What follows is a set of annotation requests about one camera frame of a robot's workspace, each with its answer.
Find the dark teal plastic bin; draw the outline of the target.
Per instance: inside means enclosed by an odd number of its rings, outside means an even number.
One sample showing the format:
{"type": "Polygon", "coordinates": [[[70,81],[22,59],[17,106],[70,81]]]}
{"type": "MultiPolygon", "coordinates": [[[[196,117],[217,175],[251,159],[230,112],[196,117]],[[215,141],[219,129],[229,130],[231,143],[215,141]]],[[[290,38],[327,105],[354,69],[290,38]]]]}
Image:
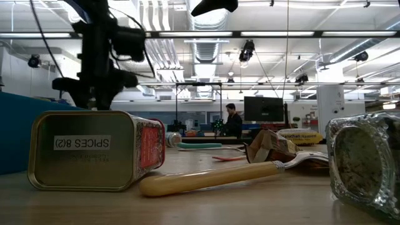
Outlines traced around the dark teal plastic bin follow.
{"type": "Polygon", "coordinates": [[[28,168],[31,129],[45,111],[76,111],[77,107],[0,92],[0,175],[28,168]]]}

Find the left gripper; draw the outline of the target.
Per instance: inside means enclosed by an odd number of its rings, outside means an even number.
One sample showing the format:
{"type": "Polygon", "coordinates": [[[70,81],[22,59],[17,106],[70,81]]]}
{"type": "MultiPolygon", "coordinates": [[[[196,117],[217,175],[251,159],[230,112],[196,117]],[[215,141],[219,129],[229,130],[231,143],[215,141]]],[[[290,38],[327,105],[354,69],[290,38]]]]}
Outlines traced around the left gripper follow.
{"type": "Polygon", "coordinates": [[[52,82],[52,88],[70,93],[76,107],[90,109],[94,94],[97,110],[110,110],[115,95],[123,88],[138,85],[138,74],[114,67],[118,55],[113,49],[111,36],[119,25],[116,21],[72,25],[74,32],[82,35],[81,71],[77,79],[60,77],[52,82]]]}

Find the wooden-handled metal spoon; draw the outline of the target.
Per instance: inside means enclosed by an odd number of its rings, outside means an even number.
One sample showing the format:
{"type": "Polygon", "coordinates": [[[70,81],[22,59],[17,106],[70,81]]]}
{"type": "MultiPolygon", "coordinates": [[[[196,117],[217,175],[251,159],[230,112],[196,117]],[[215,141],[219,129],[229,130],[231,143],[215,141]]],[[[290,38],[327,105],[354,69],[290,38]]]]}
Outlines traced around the wooden-handled metal spoon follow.
{"type": "Polygon", "coordinates": [[[167,196],[186,191],[263,178],[283,173],[304,161],[316,160],[327,163],[328,155],[315,151],[300,151],[288,161],[266,161],[240,166],[207,169],[197,172],[149,176],[139,183],[139,190],[147,197],[167,196]]]}

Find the person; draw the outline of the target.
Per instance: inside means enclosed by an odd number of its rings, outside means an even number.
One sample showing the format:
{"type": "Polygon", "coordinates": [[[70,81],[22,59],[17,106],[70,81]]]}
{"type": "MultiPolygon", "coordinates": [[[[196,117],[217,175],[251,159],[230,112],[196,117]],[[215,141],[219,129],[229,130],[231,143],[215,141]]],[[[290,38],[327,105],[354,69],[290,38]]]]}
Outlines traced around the person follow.
{"type": "Polygon", "coordinates": [[[236,111],[236,106],[233,103],[226,105],[228,112],[227,121],[224,125],[225,134],[227,136],[234,136],[239,139],[242,135],[242,124],[243,121],[240,115],[236,111]]]}

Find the red rectangular spice tin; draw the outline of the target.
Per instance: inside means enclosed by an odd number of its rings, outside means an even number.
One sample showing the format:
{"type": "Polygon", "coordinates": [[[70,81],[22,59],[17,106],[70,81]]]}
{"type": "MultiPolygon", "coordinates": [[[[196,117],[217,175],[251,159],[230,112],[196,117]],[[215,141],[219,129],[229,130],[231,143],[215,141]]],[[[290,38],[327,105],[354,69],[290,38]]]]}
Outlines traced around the red rectangular spice tin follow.
{"type": "Polygon", "coordinates": [[[27,177],[39,190],[127,189],[165,160],[158,119],[124,111],[46,111],[32,124],[27,177]]]}

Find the black aluminium rig frame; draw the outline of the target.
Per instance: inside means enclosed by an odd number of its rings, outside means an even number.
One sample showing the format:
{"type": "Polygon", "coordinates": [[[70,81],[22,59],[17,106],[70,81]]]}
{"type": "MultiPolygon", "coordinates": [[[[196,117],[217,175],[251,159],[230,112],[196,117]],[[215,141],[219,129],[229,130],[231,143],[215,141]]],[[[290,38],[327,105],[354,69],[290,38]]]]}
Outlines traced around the black aluminium rig frame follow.
{"type": "Polygon", "coordinates": [[[189,144],[221,143],[230,145],[242,143],[251,144],[253,140],[251,138],[236,139],[235,137],[183,137],[182,142],[189,144]]]}

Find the yellow Maruchan ramen packet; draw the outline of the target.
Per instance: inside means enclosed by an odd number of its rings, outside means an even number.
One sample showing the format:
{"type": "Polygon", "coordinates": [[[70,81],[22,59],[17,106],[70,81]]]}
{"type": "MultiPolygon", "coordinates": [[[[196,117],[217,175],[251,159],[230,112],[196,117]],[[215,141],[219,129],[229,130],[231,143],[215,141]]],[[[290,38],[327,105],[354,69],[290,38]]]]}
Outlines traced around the yellow Maruchan ramen packet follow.
{"type": "Polygon", "coordinates": [[[309,146],[318,144],[323,140],[323,136],[312,129],[292,128],[281,129],[276,134],[290,140],[297,146],[309,146]]]}

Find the teal-handled metal spoon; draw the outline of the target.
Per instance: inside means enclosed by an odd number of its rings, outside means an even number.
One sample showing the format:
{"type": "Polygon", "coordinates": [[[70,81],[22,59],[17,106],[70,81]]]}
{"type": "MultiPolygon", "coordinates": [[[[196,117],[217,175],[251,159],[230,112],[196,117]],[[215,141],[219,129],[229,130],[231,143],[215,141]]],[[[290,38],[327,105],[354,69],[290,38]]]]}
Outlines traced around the teal-handled metal spoon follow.
{"type": "Polygon", "coordinates": [[[220,143],[184,143],[180,142],[177,144],[177,147],[182,149],[206,149],[206,148],[221,148],[223,145],[220,143]]]}

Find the long silver metal spoon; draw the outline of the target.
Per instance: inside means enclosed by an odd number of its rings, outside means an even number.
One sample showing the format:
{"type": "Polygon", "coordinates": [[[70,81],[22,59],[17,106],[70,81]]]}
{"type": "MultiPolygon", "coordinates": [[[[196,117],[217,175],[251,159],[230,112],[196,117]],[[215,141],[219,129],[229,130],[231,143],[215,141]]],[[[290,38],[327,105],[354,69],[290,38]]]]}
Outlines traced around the long silver metal spoon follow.
{"type": "Polygon", "coordinates": [[[246,153],[244,149],[239,149],[235,147],[207,147],[207,148],[192,148],[192,149],[183,149],[179,148],[178,151],[213,151],[213,150],[230,150],[230,151],[237,151],[240,153],[246,153]]]}

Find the black computer monitor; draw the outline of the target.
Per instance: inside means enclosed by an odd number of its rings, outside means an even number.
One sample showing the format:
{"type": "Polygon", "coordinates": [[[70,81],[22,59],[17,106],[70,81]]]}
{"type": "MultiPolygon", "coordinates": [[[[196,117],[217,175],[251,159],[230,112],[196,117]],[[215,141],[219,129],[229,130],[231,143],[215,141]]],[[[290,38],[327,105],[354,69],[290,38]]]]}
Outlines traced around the black computer monitor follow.
{"type": "Polygon", "coordinates": [[[276,97],[244,97],[244,119],[258,122],[283,122],[284,103],[276,97]]]}

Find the small glass spice jar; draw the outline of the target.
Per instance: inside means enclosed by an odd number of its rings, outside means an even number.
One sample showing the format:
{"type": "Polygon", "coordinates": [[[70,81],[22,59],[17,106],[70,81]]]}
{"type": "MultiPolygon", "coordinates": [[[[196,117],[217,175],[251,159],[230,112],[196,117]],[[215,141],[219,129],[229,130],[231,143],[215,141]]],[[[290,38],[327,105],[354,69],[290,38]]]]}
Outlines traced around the small glass spice jar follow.
{"type": "Polygon", "coordinates": [[[167,132],[165,135],[165,143],[169,148],[176,147],[182,142],[182,136],[178,132],[167,132]]]}

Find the brown foil packet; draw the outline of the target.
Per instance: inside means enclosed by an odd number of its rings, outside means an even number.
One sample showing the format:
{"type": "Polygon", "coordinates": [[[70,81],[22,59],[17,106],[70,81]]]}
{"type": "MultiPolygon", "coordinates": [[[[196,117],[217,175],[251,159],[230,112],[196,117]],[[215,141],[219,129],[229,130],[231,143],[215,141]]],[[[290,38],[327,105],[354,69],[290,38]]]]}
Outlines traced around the brown foil packet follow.
{"type": "Polygon", "coordinates": [[[250,145],[246,145],[248,163],[264,161],[289,162],[296,157],[297,152],[304,151],[292,141],[270,130],[261,130],[250,145]]]}

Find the black background rig frame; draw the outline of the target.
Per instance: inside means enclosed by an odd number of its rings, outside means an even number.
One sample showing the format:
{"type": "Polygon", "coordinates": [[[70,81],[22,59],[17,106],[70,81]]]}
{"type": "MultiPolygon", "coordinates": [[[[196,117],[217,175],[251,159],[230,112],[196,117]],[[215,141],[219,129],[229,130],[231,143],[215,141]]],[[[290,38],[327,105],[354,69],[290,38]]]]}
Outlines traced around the black background rig frame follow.
{"type": "Polygon", "coordinates": [[[214,90],[214,86],[217,86],[219,88],[219,112],[220,112],[220,118],[223,117],[223,110],[222,110],[222,90],[223,90],[223,84],[221,82],[175,82],[174,87],[175,87],[175,119],[173,121],[172,130],[175,132],[180,132],[180,131],[185,131],[186,126],[182,125],[182,122],[179,122],[178,120],[178,87],[179,86],[184,86],[185,88],[188,86],[193,86],[193,87],[206,87],[210,86],[211,90],[214,90]]]}

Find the silver ventilation duct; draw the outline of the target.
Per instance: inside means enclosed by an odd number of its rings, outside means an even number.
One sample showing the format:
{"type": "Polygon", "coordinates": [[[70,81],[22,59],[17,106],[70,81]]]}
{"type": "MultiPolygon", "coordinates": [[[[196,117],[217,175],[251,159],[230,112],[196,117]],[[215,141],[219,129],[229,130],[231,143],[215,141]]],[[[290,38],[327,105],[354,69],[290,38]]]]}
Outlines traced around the silver ventilation duct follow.
{"type": "MultiPolygon", "coordinates": [[[[207,12],[200,16],[192,16],[191,11],[201,0],[186,0],[187,16],[190,30],[195,31],[222,31],[226,28],[228,12],[225,9],[218,9],[207,12]]],[[[219,54],[219,43],[195,43],[192,44],[194,56],[194,75],[197,81],[211,83],[216,75],[216,62],[219,54]]]]}

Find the square glass herb jar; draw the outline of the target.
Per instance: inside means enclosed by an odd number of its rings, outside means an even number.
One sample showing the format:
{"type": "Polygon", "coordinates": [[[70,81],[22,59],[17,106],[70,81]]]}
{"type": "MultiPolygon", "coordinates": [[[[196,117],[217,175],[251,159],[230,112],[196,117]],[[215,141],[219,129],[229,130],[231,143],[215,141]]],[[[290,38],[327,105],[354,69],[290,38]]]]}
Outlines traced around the square glass herb jar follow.
{"type": "Polygon", "coordinates": [[[333,194],[400,225],[400,110],[332,119],[326,144],[333,194]]]}

